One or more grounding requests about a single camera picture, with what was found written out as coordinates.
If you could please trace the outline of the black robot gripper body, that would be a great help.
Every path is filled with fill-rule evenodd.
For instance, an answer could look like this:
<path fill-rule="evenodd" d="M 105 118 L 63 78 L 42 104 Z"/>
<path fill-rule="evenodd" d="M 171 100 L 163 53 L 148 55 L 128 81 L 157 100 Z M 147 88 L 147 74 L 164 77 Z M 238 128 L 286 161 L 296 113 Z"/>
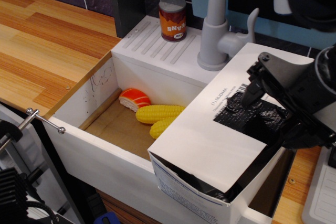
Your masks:
<path fill-rule="evenodd" d="M 284 148 L 335 146 L 334 51 L 322 51 L 305 65 L 263 52 L 247 72 L 250 82 L 258 81 L 289 112 L 280 128 Z"/>

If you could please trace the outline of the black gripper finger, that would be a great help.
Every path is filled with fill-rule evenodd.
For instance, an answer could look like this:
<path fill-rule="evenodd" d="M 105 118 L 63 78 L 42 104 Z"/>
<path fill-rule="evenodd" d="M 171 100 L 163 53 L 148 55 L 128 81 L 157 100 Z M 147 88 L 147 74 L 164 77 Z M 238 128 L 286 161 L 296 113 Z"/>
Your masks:
<path fill-rule="evenodd" d="M 263 96 L 264 89 L 262 85 L 258 81 L 251 82 L 241 98 L 241 104 L 242 106 L 250 106 L 254 102 L 261 99 Z"/>

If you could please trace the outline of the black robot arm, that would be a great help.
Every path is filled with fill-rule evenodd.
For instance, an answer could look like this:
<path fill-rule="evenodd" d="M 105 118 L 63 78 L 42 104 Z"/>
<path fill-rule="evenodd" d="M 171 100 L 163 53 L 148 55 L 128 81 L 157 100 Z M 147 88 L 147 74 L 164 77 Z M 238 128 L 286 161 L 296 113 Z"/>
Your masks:
<path fill-rule="evenodd" d="M 335 31 L 335 0 L 288 0 L 302 25 Z M 289 115 L 279 140 L 287 149 L 335 143 L 335 46 L 322 50 L 306 65 L 290 63 L 263 52 L 248 69 L 250 85 L 241 101 L 249 107 L 265 94 L 275 98 Z"/>

